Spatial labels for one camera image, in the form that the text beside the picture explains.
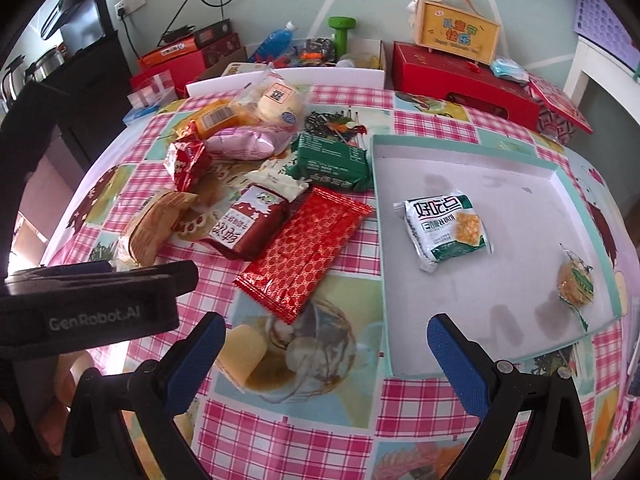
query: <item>green snack package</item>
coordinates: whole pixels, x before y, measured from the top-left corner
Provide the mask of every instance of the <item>green snack package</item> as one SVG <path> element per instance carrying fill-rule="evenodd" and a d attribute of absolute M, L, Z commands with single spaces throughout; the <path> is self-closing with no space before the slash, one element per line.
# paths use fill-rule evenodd
<path fill-rule="evenodd" d="M 422 270 L 433 272 L 449 258 L 491 250 L 480 217 L 461 192 L 405 200 L 394 209 L 404 219 Z"/>
<path fill-rule="evenodd" d="M 302 133 L 296 155 L 295 164 L 286 171 L 295 179 L 344 191 L 372 187 L 367 152 L 356 146 Z"/>

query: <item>power outlet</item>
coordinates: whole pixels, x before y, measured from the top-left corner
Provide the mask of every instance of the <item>power outlet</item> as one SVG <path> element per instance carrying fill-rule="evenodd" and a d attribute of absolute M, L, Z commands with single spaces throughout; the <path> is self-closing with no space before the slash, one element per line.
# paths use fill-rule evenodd
<path fill-rule="evenodd" d="M 114 8 L 116 10 L 116 16 L 118 15 L 118 11 L 120 9 L 124 9 L 125 16 L 128 16 L 132 12 L 138 10 L 144 4 L 146 4 L 146 0 L 120 0 L 114 6 Z"/>

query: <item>black cabinet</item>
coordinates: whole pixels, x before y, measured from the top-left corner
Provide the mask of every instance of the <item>black cabinet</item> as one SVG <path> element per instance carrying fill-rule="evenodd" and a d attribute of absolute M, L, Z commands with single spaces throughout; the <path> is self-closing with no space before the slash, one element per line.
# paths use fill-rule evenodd
<path fill-rule="evenodd" d="M 43 81 L 69 94 L 58 126 L 85 171 L 125 128 L 130 77 L 115 32 L 78 51 Z"/>

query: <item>stainless steel pot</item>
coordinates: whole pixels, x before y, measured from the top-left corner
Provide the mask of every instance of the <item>stainless steel pot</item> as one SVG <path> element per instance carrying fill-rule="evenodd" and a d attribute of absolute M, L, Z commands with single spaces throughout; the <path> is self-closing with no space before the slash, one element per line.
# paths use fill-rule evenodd
<path fill-rule="evenodd" d="M 56 47 L 47 50 L 34 63 L 33 76 L 36 81 L 42 81 L 44 78 L 46 78 L 46 76 L 48 76 L 64 62 L 65 58 L 62 57 L 62 54 Z"/>

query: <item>barcode label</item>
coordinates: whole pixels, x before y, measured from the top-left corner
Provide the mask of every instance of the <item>barcode label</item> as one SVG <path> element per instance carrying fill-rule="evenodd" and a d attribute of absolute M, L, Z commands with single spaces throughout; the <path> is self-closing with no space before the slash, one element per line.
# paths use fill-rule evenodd
<path fill-rule="evenodd" d="M 200 120 L 202 121 L 202 125 L 204 126 L 205 130 L 210 130 L 214 126 L 216 126 L 216 124 L 220 124 L 221 122 L 226 121 L 233 116 L 234 111 L 230 107 L 221 106 L 202 115 L 200 117 Z"/>

